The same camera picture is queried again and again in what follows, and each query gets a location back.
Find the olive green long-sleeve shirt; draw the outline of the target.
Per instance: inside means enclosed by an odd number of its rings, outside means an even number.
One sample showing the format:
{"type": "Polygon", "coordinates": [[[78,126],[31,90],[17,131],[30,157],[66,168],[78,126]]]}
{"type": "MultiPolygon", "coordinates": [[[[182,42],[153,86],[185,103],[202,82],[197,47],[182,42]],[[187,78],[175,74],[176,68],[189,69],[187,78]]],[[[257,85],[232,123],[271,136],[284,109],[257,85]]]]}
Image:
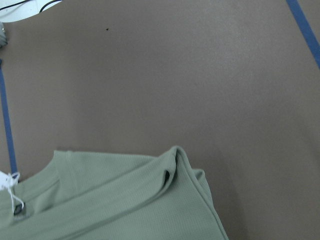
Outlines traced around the olive green long-sleeve shirt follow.
{"type": "Polygon", "coordinates": [[[3,240],[226,240],[205,172],[160,156],[55,151],[0,192],[3,240]]]}

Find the white neck hang tag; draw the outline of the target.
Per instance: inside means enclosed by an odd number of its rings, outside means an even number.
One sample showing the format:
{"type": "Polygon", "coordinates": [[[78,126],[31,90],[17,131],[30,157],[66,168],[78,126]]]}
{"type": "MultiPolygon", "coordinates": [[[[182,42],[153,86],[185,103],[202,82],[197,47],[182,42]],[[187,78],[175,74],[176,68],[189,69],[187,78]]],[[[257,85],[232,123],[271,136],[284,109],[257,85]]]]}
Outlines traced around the white neck hang tag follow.
{"type": "Polygon", "coordinates": [[[21,198],[15,195],[14,187],[18,185],[20,179],[20,172],[4,173],[0,172],[0,190],[6,190],[10,196],[11,208],[14,216],[21,213],[25,208],[25,203],[21,198]]]}

